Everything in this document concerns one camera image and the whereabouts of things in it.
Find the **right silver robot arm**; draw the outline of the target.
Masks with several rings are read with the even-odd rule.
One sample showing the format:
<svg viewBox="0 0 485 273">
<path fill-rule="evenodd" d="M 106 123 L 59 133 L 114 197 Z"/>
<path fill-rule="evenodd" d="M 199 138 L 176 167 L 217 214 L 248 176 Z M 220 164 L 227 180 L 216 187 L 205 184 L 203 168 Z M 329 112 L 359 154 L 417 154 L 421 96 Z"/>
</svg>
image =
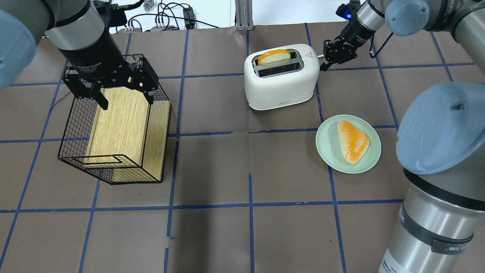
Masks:
<svg viewBox="0 0 485 273">
<path fill-rule="evenodd" d="M 397 36 L 447 31 L 484 70 L 483 0 L 351 0 L 349 22 L 324 41 L 326 71 L 387 24 Z M 398 129 L 396 154 L 411 186 L 378 273 L 449 273 L 484 213 L 484 83 L 445 82 L 421 93 Z"/>
</svg>

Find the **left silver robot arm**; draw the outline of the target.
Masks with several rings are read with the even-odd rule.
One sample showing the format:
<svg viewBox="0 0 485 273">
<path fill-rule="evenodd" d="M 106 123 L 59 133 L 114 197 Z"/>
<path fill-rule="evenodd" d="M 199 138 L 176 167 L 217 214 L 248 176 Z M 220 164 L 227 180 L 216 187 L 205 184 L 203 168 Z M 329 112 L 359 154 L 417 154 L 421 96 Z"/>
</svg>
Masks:
<svg viewBox="0 0 485 273">
<path fill-rule="evenodd" d="M 125 12 L 143 4 L 118 6 L 100 0 L 2 0 L 0 3 L 0 86 L 15 83 L 34 58 L 43 36 L 70 63 L 63 82 L 78 98 L 108 109 L 102 88 L 125 87 L 144 94 L 149 104 L 159 89 L 158 76 L 140 56 L 128 63 L 109 33 L 127 23 Z"/>
</svg>

